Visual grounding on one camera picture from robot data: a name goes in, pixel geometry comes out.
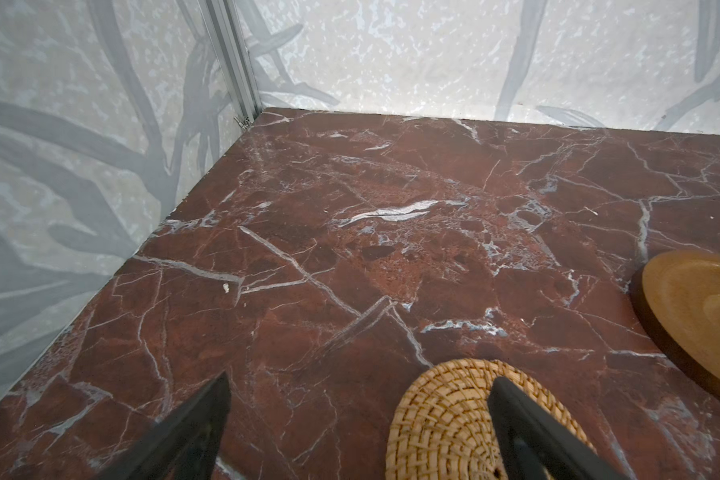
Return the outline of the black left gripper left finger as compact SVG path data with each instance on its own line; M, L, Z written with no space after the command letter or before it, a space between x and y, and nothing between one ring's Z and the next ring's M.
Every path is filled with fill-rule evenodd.
M99 472L98 479L210 479L231 405L223 372Z

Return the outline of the brown wooden round coaster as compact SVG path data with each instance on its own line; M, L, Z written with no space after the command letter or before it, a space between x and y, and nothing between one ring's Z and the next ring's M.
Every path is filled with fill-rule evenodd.
M720 400L720 255L661 253L634 273L629 297L655 345Z

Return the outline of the woven rattan round coaster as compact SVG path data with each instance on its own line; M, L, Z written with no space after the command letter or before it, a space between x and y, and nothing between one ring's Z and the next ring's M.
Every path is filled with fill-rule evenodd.
M387 479L505 479L487 400L496 378L512 381L588 447L570 411L541 383L499 360L456 359L420 375L389 429Z

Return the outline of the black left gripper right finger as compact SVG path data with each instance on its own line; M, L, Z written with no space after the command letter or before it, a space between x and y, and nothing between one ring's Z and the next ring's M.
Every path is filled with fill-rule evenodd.
M621 479L623 476L506 377L487 406L510 479Z

